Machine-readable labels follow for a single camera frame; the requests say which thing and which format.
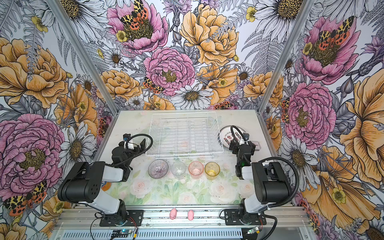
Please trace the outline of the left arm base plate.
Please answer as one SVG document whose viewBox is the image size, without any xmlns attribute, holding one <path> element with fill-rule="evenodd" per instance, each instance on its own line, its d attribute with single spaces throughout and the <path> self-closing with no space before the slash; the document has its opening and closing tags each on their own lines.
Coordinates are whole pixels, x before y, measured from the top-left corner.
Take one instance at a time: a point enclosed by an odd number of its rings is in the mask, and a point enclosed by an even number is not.
<svg viewBox="0 0 384 240">
<path fill-rule="evenodd" d="M 127 210 L 125 214 L 119 213 L 105 215 L 99 225 L 100 227 L 140 227 L 142 225 L 143 210 Z"/>
</svg>

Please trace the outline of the green circuit board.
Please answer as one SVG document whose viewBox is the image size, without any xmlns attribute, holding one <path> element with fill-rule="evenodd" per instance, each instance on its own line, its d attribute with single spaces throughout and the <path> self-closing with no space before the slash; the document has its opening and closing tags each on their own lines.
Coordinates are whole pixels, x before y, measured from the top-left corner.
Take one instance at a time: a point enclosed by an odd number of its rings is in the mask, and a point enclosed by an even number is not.
<svg viewBox="0 0 384 240">
<path fill-rule="evenodd" d="M 135 230 L 133 229 L 119 229 L 119 230 L 113 230 L 111 239 L 114 238 L 133 238 L 135 234 Z"/>
</svg>

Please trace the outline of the orange soda bottle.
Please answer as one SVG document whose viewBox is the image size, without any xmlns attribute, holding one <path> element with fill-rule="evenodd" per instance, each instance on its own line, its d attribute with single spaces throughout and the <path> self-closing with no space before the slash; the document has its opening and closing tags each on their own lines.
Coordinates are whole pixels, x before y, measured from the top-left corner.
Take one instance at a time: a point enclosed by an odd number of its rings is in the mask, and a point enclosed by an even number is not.
<svg viewBox="0 0 384 240">
<path fill-rule="evenodd" d="M 108 191 L 111 188 L 111 186 L 112 186 L 111 182 L 102 181 L 102 183 L 101 183 L 101 190 Z"/>
</svg>

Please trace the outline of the left pink clip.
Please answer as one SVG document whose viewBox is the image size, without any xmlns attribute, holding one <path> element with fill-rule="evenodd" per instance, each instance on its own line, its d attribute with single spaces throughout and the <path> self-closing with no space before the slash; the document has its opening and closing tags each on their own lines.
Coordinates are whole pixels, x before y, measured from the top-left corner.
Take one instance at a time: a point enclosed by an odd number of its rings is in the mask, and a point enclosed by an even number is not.
<svg viewBox="0 0 384 240">
<path fill-rule="evenodd" d="M 177 209 L 176 208 L 173 208 L 173 209 L 171 209 L 171 211 L 170 211 L 170 219 L 171 220 L 174 220 L 174 219 L 176 219 L 176 217 L 177 217 Z"/>
</svg>

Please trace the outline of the striped grey bowl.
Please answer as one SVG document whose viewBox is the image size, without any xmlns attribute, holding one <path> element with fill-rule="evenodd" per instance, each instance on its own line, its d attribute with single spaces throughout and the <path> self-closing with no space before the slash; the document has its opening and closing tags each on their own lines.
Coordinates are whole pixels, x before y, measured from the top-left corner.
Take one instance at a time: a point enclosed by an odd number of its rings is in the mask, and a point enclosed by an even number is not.
<svg viewBox="0 0 384 240">
<path fill-rule="evenodd" d="M 165 160 L 155 160 L 148 167 L 148 174 L 153 179 L 163 178 L 169 170 L 169 165 Z"/>
</svg>

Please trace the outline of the aluminium front rail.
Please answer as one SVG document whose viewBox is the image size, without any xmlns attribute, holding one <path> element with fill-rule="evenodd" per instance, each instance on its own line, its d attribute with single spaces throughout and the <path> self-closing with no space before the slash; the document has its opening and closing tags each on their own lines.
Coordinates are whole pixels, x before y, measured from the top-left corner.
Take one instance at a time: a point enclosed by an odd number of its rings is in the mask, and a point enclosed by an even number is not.
<svg viewBox="0 0 384 240">
<path fill-rule="evenodd" d="M 171 209 L 177 209 L 177 217 L 170 219 Z M 133 229 L 133 238 L 114 238 L 115 240 L 261 240 L 272 227 L 271 240 L 315 240 L 316 235 L 304 209 L 284 206 L 267 211 L 266 214 L 277 218 L 266 219 L 261 226 L 227 226 L 220 215 L 224 209 L 235 209 L 231 205 L 190 205 L 190 206 L 129 206 L 128 210 L 143 210 L 140 227 L 100 227 L 101 217 L 91 208 L 78 206 L 64 210 L 54 227 L 52 240 L 110 240 L 112 231 Z M 193 221 L 188 220 L 188 211 L 193 210 Z M 260 233 L 247 235 L 254 227 Z"/>
</svg>

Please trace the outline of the small clear alarm clock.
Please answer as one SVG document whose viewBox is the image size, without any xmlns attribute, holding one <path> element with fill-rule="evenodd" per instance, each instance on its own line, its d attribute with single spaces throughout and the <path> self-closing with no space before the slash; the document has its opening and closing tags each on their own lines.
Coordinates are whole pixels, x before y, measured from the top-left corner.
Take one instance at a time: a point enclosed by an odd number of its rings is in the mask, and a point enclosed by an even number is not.
<svg viewBox="0 0 384 240">
<path fill-rule="evenodd" d="M 258 141 L 252 141 L 252 143 L 255 145 L 255 150 L 260 151 L 261 150 L 261 144 Z"/>
</svg>

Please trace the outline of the right circuit board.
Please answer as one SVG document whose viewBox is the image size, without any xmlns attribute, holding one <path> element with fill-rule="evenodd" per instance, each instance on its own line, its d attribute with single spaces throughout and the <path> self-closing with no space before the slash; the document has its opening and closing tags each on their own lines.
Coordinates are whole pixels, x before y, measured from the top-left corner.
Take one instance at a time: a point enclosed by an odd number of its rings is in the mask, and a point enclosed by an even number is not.
<svg viewBox="0 0 384 240">
<path fill-rule="evenodd" d="M 249 229 L 248 231 L 247 231 L 247 235 L 253 235 L 253 234 L 259 234 L 260 233 L 260 228 L 259 227 L 254 227 L 254 228 L 252 228 L 252 229 Z"/>
</svg>

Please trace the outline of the yellow glass cup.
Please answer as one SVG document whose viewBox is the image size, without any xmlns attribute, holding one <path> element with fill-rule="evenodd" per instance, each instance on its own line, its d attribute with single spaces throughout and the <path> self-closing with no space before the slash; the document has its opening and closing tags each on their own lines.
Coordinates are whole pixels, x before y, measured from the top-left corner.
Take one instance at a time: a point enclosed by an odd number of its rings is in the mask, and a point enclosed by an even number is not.
<svg viewBox="0 0 384 240">
<path fill-rule="evenodd" d="M 215 162 L 208 162 L 205 165 L 205 173 L 208 180 L 214 180 L 220 174 L 220 166 Z"/>
</svg>

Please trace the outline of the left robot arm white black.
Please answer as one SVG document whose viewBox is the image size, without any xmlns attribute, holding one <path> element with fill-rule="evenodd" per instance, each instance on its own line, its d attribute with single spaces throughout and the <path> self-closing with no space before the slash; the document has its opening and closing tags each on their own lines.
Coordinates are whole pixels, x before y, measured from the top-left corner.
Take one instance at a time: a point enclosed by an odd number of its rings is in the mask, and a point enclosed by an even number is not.
<svg viewBox="0 0 384 240">
<path fill-rule="evenodd" d="M 81 204 L 97 210 L 102 227 L 139 227 L 142 210 L 128 210 L 122 199 L 116 199 L 102 189 L 102 183 L 126 182 L 133 171 L 132 160 L 147 152 L 153 138 L 146 134 L 124 134 L 123 141 L 112 150 L 112 163 L 79 162 L 73 165 L 58 189 L 60 201 Z"/>
</svg>

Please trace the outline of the pink clip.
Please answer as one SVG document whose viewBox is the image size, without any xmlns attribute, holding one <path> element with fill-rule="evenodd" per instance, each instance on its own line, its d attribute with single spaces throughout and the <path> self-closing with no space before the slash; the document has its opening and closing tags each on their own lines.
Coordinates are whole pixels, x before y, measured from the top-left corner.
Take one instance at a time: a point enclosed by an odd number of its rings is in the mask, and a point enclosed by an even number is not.
<svg viewBox="0 0 384 240">
<path fill-rule="evenodd" d="M 188 220 L 189 221 L 193 221 L 194 220 L 194 217 L 195 217 L 195 213 L 193 210 L 189 210 L 188 211 Z"/>
<path fill-rule="evenodd" d="M 177 209 L 176 208 L 173 208 L 173 209 L 171 209 L 171 211 L 170 211 L 170 219 L 171 220 L 174 220 L 174 219 L 176 219 L 176 217 L 177 217 Z"/>
</svg>

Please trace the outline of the clear glass cup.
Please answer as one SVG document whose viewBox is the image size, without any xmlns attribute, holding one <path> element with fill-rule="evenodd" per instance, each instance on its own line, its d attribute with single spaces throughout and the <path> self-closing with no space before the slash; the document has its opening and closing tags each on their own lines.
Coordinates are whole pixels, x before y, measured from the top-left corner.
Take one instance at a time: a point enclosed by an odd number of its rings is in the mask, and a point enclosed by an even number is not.
<svg viewBox="0 0 384 240">
<path fill-rule="evenodd" d="M 171 167 L 171 173 L 175 178 L 181 178 L 184 176 L 186 169 L 186 165 L 183 162 L 178 161 L 173 163 Z"/>
</svg>

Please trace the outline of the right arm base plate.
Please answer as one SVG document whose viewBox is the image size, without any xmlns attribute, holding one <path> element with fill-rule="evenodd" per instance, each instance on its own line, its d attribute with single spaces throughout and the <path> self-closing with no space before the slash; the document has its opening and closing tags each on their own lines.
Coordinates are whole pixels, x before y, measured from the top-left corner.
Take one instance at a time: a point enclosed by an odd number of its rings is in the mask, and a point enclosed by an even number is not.
<svg viewBox="0 0 384 240">
<path fill-rule="evenodd" d="M 252 225 L 261 226 L 267 223 L 266 218 L 259 214 L 241 213 L 238 209 L 224 209 L 224 218 L 227 226 Z"/>
</svg>

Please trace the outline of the right pink clip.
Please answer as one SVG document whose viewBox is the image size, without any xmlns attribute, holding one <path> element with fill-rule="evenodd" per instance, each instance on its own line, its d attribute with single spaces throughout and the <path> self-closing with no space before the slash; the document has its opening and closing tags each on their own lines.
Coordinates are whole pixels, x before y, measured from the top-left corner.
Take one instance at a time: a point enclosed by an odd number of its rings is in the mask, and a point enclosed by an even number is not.
<svg viewBox="0 0 384 240">
<path fill-rule="evenodd" d="M 195 213 L 193 210 L 189 210 L 188 211 L 188 220 L 189 221 L 193 221 L 194 220 L 194 217 L 195 217 Z"/>
</svg>

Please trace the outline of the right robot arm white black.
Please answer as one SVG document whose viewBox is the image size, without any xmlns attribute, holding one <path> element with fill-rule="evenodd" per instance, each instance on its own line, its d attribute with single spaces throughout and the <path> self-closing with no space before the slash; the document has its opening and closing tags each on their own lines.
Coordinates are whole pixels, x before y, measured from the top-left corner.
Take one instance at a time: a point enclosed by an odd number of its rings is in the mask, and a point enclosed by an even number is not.
<svg viewBox="0 0 384 240">
<path fill-rule="evenodd" d="M 273 204 L 288 199 L 293 192 L 279 162 L 274 162 L 272 158 L 251 161 L 256 145 L 248 137 L 248 134 L 235 133 L 229 150 L 237 156 L 236 176 L 240 180 L 252 180 L 255 192 L 243 198 L 237 210 L 225 210 L 228 226 L 265 224 L 262 214 Z"/>
</svg>

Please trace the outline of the pink glass cup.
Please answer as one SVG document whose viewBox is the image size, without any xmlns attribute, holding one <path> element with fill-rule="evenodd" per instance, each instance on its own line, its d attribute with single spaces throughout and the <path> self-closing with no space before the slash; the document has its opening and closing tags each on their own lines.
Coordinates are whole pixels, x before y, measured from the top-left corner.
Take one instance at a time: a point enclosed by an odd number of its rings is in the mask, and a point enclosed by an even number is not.
<svg viewBox="0 0 384 240">
<path fill-rule="evenodd" d="M 199 179 L 204 172 L 204 165 L 199 161 L 193 161 L 188 167 L 192 179 Z"/>
</svg>

